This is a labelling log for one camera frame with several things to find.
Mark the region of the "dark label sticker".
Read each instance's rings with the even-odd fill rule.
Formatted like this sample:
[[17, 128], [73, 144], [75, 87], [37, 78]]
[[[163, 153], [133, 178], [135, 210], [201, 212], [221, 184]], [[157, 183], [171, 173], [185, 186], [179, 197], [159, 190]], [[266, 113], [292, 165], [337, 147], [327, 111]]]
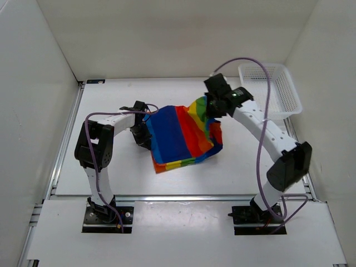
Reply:
[[87, 84], [104, 84], [105, 82], [105, 79], [89, 79], [86, 81]]

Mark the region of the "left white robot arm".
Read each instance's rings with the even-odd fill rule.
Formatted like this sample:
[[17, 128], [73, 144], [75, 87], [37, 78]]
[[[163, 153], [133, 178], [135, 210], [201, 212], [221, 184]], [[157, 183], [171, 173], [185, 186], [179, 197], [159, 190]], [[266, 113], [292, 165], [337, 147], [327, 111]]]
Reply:
[[133, 107], [121, 107], [118, 112], [94, 112], [85, 118], [75, 147], [75, 159], [83, 167], [91, 189], [88, 204], [103, 222], [117, 221], [122, 217], [116, 209], [115, 196], [110, 187], [108, 165], [113, 157], [114, 137], [130, 130], [136, 145], [151, 149], [152, 135], [146, 122], [151, 114], [149, 103], [136, 101]]

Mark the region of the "white plastic mesh basket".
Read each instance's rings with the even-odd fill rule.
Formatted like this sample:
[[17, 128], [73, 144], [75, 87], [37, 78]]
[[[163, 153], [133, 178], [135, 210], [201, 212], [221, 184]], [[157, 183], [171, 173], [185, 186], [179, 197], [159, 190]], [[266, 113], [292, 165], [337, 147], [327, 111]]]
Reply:
[[[266, 63], [270, 77], [268, 118], [284, 120], [303, 110], [288, 69], [277, 63]], [[253, 96], [259, 107], [265, 108], [268, 84], [264, 71], [255, 63], [242, 63], [239, 67], [241, 85]]]

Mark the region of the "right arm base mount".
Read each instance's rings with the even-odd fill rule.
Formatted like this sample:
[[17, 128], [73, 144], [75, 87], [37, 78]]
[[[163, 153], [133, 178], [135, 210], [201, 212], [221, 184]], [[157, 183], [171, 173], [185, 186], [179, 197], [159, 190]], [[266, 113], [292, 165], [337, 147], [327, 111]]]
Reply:
[[286, 235], [284, 220], [276, 219], [267, 210], [261, 214], [252, 206], [232, 206], [234, 235]]

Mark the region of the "rainbow striped shorts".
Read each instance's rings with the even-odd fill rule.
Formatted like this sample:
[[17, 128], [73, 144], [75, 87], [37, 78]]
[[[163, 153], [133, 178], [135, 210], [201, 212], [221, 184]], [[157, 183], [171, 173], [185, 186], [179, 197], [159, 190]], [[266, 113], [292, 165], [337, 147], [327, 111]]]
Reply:
[[198, 164], [223, 149], [221, 122], [206, 115], [207, 97], [190, 106], [165, 106], [147, 121], [157, 174]]

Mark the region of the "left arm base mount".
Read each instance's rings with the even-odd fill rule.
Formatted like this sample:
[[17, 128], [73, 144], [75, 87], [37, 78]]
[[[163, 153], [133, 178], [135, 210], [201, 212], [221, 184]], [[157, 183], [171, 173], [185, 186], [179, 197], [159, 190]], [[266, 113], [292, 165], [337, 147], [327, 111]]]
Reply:
[[130, 234], [134, 219], [133, 206], [116, 206], [117, 212], [110, 208], [96, 206], [87, 199], [82, 232], [94, 234]]

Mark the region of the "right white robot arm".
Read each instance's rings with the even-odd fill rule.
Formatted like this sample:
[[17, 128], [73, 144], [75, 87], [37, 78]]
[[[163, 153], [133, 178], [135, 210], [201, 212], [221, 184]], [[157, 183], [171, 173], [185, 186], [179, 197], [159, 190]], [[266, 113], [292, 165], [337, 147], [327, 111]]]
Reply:
[[217, 74], [204, 82], [207, 92], [206, 114], [211, 118], [229, 115], [242, 124], [258, 141], [258, 150], [266, 149], [272, 167], [266, 183], [258, 183], [259, 193], [250, 201], [250, 217], [263, 222], [274, 215], [274, 206], [283, 194], [309, 171], [312, 147], [288, 136], [274, 122], [264, 118], [252, 94], [243, 87], [231, 89], [225, 77]]

